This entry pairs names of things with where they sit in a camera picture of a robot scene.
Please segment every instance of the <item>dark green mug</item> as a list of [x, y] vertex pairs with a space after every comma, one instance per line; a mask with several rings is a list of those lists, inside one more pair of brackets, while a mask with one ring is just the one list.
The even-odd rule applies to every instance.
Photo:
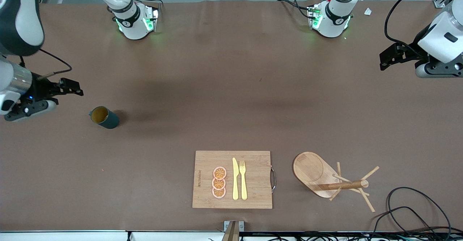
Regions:
[[119, 117], [104, 106], [98, 106], [88, 115], [94, 123], [106, 129], [114, 129], [119, 125]]

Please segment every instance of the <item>cutting board handle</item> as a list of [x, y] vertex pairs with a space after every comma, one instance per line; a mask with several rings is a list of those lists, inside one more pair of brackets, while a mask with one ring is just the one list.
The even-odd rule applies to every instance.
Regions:
[[272, 165], [270, 165], [270, 172], [271, 172], [271, 175], [273, 175], [273, 187], [272, 187], [272, 193], [273, 193], [273, 191], [275, 191], [275, 188], [276, 188], [276, 173]]

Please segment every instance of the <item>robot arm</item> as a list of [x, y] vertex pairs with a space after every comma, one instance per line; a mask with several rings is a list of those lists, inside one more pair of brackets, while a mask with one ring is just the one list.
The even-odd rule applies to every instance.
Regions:
[[79, 83], [62, 78], [52, 83], [24, 66], [6, 60], [6, 55], [29, 56], [43, 44], [39, 0], [2, 0], [0, 3], [0, 115], [7, 121], [20, 121], [53, 110], [53, 96], [74, 93]]
[[103, 0], [116, 16], [119, 30], [132, 40], [144, 38], [154, 31], [159, 12], [134, 0]]
[[381, 70], [408, 61], [421, 78], [463, 77], [463, 0], [453, 0], [409, 47], [394, 43], [380, 54]]
[[30, 56], [43, 44], [38, 0], [2, 0], [0, 4], [0, 52]]
[[321, 35], [335, 38], [347, 28], [358, 0], [325, 0], [309, 10], [309, 25]]

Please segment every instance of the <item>plastic knife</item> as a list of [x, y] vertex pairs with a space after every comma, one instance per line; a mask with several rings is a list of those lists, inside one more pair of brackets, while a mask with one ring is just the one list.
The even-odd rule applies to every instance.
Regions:
[[239, 168], [236, 159], [233, 158], [233, 199], [238, 200], [238, 180]]

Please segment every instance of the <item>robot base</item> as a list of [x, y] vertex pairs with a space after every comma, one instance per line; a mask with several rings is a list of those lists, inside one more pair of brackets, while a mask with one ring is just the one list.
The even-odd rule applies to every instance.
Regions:
[[309, 19], [309, 26], [311, 29], [317, 30], [324, 37], [335, 38], [341, 35], [344, 29], [347, 28], [351, 17], [344, 21], [342, 25], [335, 25], [326, 15], [325, 8], [327, 4], [328, 1], [325, 0], [320, 4], [314, 5], [314, 9], [307, 12], [309, 16], [315, 17], [314, 20]]
[[137, 3], [137, 7], [140, 8], [142, 14], [139, 18], [132, 24], [131, 27], [126, 27], [126, 23], [116, 20], [119, 25], [119, 30], [124, 33], [126, 38], [131, 40], [139, 40], [144, 38], [149, 32], [156, 30], [157, 18], [159, 17], [159, 10], [153, 9], [152, 7], [143, 5], [142, 3]]

